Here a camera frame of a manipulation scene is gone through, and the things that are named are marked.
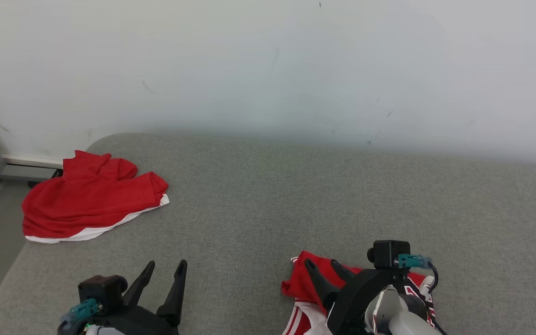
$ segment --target cable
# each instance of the cable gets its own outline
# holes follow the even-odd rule
[[[436,286],[438,286],[438,282],[440,282],[440,276],[438,276],[438,270],[436,269],[436,267],[434,267],[434,264],[431,261],[428,261],[427,265],[429,265],[429,267],[434,272],[434,284],[431,286],[431,288],[429,288],[429,291],[427,292],[427,293],[431,294],[432,291],[434,291],[434,288],[436,288]]]
[[[434,288],[436,288],[436,286],[438,286],[438,283],[440,282],[440,276],[438,275],[438,269],[436,269],[436,267],[434,267],[434,264],[431,261],[428,261],[427,265],[429,265],[431,270],[434,272],[434,284],[431,286],[431,288],[429,288],[429,291],[428,291],[428,293],[431,294],[431,292],[434,291]],[[444,331],[444,329],[442,329],[442,327],[440,327],[440,325],[436,321],[436,318],[434,318],[434,316],[431,314],[431,311],[430,311],[429,308],[427,309],[427,313],[429,314],[429,317],[430,317],[431,321],[434,323],[435,328],[438,329],[438,331],[440,331],[440,333],[442,333],[442,335],[448,335]]]

